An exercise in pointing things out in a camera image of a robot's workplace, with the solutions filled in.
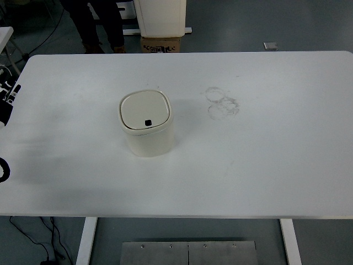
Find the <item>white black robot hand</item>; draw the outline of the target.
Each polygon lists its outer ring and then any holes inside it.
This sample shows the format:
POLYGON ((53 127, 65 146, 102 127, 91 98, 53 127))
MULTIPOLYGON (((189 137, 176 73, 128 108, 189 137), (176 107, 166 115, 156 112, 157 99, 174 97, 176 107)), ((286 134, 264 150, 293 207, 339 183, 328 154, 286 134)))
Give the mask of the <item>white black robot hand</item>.
POLYGON ((20 89, 21 85, 17 83, 16 77, 1 69, 1 129, 10 120, 13 103, 20 89))

